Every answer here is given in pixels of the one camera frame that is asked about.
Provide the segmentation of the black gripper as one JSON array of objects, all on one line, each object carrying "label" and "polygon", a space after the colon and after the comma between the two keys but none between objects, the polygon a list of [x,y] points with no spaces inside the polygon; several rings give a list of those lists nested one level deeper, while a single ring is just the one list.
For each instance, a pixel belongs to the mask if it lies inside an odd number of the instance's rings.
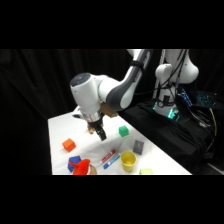
[{"label": "black gripper", "polygon": [[103,124],[102,114],[99,111],[92,114],[84,114],[83,117],[85,121],[88,123],[88,126],[92,129],[95,129],[101,141],[104,141],[107,139],[106,132],[102,128],[102,124]]}]

